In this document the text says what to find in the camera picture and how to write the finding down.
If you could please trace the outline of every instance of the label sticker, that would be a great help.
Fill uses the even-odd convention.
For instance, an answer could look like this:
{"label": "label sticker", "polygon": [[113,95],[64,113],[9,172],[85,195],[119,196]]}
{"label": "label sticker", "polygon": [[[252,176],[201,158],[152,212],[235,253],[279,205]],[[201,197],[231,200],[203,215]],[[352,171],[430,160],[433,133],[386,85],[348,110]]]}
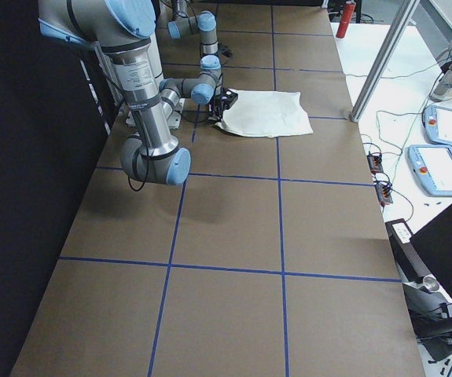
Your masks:
{"label": "label sticker", "polygon": [[115,65],[117,77],[124,90],[134,92],[144,89],[154,82],[153,72],[148,60],[138,61],[129,65]]}
{"label": "label sticker", "polygon": [[406,227],[406,224],[403,222],[398,222],[397,224],[393,225],[393,229],[397,233],[397,236],[399,236],[400,242],[402,243],[409,243],[411,239],[411,233],[409,232],[409,229]]}

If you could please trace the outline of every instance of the black curtain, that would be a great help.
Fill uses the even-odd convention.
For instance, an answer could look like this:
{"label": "black curtain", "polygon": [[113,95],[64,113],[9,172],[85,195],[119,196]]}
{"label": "black curtain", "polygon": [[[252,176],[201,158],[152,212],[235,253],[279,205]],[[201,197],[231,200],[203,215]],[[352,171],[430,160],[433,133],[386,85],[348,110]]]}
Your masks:
{"label": "black curtain", "polygon": [[[78,57],[40,35],[38,14],[37,1],[0,2],[0,376],[17,359],[107,137]],[[112,97],[96,84],[111,122]]]}

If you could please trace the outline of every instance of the red bottle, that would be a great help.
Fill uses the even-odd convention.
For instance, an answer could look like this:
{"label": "red bottle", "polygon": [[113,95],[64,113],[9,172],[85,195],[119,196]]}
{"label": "red bottle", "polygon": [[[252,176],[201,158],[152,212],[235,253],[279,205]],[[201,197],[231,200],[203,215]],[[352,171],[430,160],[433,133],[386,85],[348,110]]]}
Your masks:
{"label": "red bottle", "polygon": [[343,16],[341,17],[341,22],[339,22],[339,28],[337,29],[336,33],[337,38],[344,38],[344,36],[346,35],[346,30],[348,29],[351,17],[353,16],[353,12],[355,11],[355,5],[357,4],[353,0],[344,4]]}

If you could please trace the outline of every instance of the white cloth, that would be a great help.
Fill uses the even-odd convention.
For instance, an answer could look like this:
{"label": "white cloth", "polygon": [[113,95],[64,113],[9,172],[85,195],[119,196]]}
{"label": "white cloth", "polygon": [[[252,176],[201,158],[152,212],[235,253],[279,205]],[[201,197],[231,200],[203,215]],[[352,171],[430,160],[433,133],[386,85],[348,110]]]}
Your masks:
{"label": "white cloth", "polygon": [[238,99],[225,110],[217,126],[246,137],[312,134],[310,120],[301,108],[301,93],[232,90]]}

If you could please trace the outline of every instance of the brown table surface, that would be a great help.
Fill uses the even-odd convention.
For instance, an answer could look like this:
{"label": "brown table surface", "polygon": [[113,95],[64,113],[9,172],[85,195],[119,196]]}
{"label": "brown table surface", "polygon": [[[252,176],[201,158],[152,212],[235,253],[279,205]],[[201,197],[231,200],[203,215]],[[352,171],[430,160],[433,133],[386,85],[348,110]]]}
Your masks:
{"label": "brown table surface", "polygon": [[[230,136],[189,105],[189,179],[136,193],[120,119],[12,376],[423,376],[326,11],[195,9],[218,11],[226,85],[301,92],[314,134]],[[196,76],[199,37],[165,19],[165,77]]]}

